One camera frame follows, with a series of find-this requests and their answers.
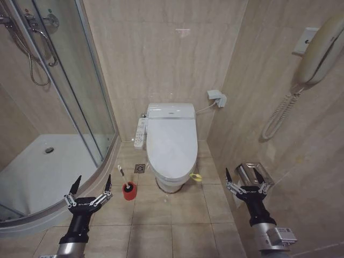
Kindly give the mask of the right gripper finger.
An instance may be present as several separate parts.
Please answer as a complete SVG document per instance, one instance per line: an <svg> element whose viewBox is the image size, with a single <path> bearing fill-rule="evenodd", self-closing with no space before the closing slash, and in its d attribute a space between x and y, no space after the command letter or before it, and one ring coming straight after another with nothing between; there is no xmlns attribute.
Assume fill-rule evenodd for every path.
<svg viewBox="0 0 344 258"><path fill-rule="evenodd" d="M256 166L254 167L254 173L258 183L260 184L259 193L266 195L268 191L268 181L266 181L266 179L268 178L268 176L262 164L256 164Z"/></svg>
<svg viewBox="0 0 344 258"><path fill-rule="evenodd" d="M227 187L227 189L228 189L231 193L233 193L234 195L237 195L237 194L239 194L239 195L245 194L245 193L246 193L245 189L239 187L238 185L236 185L236 184L234 184L234 183L232 182L232 178L231 178L231 176L230 176L230 172L229 172L228 168L226 168L225 171L226 171L225 174L226 174L226 187Z"/></svg>

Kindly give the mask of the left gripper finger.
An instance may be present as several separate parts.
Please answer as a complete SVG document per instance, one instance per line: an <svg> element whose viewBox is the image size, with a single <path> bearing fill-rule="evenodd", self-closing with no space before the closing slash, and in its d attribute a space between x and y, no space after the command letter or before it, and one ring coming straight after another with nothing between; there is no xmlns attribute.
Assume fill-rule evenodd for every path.
<svg viewBox="0 0 344 258"><path fill-rule="evenodd" d="M74 196L76 195L80 181L81 181L82 176L80 175L77 180L72 184L69 193L64 195L64 200L67 204L67 207L75 207L76 206L76 201L74 200Z"/></svg>
<svg viewBox="0 0 344 258"><path fill-rule="evenodd" d="M112 197L111 187L111 175L109 175L103 193L91 202L91 206L97 207L106 203Z"/></svg>

